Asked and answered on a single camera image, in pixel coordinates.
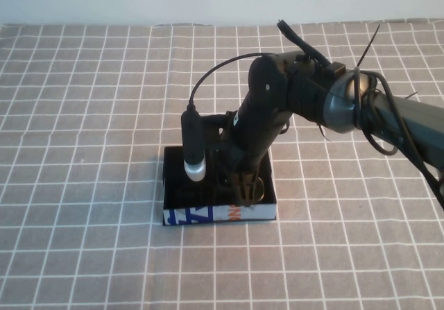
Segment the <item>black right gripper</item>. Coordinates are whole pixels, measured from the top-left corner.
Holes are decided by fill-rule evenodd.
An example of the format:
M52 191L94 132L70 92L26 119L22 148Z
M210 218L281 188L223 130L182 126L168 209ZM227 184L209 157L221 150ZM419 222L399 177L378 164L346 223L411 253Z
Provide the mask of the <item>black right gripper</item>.
M237 193L241 206L258 202L258 175L254 170L291 116L287 109L289 79L285 71L290 61L280 53L252 62L248 92L224 129L228 149L218 151L218 167L227 187L234 186L233 171L239 172Z

